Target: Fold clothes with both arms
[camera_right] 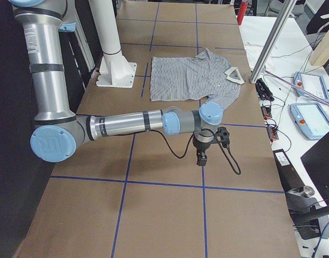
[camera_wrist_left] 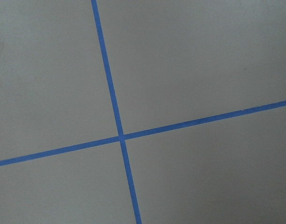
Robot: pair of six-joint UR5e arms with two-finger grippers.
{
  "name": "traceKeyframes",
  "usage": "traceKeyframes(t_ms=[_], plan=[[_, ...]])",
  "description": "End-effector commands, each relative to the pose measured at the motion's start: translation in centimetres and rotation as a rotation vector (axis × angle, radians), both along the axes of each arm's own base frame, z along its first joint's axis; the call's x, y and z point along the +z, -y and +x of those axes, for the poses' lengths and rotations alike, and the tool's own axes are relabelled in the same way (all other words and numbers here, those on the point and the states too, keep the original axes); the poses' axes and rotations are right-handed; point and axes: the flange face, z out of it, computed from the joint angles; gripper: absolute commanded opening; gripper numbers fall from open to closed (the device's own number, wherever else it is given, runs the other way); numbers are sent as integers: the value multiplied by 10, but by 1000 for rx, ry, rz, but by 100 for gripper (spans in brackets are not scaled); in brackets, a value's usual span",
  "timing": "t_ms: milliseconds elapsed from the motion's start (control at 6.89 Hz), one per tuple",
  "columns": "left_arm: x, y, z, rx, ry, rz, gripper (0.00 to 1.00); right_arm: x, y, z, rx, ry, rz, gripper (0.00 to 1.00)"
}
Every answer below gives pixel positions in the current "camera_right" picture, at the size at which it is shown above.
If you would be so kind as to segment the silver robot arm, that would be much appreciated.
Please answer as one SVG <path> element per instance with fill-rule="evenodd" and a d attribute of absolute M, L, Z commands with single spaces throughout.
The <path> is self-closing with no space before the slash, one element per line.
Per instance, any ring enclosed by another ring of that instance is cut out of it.
<path fill-rule="evenodd" d="M 116 116 L 77 116 L 70 110 L 59 39 L 60 27 L 75 28 L 74 1 L 12 1 L 13 14 L 24 29 L 38 114 L 30 144 L 34 154 L 48 162 L 71 157 L 81 145 L 101 137 L 144 132 L 190 134 L 197 164 L 207 162 L 206 150 L 218 144 L 229 149 L 229 133 L 220 125 L 223 111 L 216 103 L 198 110 L 177 107 Z"/>

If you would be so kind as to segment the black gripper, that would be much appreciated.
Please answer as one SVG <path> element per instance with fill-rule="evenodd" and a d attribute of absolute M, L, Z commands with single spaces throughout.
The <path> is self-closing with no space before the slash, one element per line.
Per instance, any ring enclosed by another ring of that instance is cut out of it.
<path fill-rule="evenodd" d="M 211 144 L 215 144 L 215 140 L 210 142 L 200 142 L 195 136 L 193 136 L 193 145 L 196 148 L 196 157 L 198 166 L 205 166 L 207 163 L 206 150 L 210 147 Z"/>

